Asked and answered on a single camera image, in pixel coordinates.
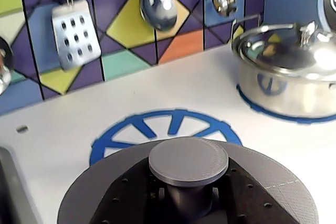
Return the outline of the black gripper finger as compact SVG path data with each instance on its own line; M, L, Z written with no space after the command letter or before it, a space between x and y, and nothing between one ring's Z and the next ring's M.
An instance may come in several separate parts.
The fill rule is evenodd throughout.
M168 223L167 186L142 159L112 182L94 212L94 223Z
M287 223L288 213L252 175L230 161L214 185L228 223Z

